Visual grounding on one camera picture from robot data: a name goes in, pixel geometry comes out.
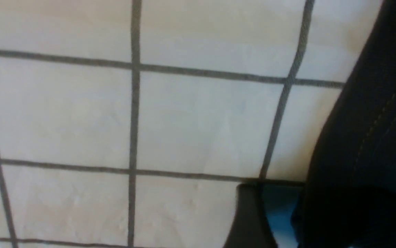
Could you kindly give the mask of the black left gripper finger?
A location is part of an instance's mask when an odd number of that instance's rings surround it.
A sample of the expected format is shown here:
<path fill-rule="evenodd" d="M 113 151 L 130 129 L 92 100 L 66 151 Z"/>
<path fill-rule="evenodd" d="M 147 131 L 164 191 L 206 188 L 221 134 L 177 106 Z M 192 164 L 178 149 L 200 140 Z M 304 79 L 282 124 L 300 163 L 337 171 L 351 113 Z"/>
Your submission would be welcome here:
<path fill-rule="evenodd" d="M 224 248 L 277 248 L 256 185 L 236 187 L 236 211 Z"/>

